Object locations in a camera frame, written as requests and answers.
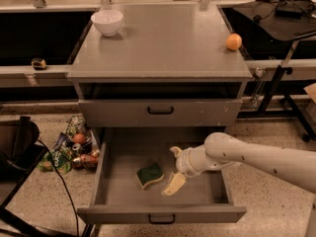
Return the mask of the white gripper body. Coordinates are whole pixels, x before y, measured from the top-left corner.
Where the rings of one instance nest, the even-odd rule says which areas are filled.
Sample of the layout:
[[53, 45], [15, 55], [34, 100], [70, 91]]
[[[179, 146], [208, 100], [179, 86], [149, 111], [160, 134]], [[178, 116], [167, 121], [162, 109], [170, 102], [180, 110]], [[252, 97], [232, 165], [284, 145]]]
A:
[[182, 149], [176, 158], [176, 169], [186, 178], [196, 177], [205, 171], [219, 171], [229, 165], [230, 162], [220, 162], [208, 156], [203, 145]]

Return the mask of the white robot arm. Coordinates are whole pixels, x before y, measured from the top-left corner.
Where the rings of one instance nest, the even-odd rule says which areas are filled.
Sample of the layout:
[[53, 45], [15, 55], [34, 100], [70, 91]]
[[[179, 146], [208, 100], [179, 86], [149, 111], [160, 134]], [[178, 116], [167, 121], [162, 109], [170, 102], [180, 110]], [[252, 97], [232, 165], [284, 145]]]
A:
[[244, 163], [316, 194], [316, 153], [313, 151], [247, 143], [224, 132], [214, 132], [198, 147], [170, 151], [177, 172], [162, 195], [174, 195], [186, 182], [205, 171], [218, 171], [234, 163]]

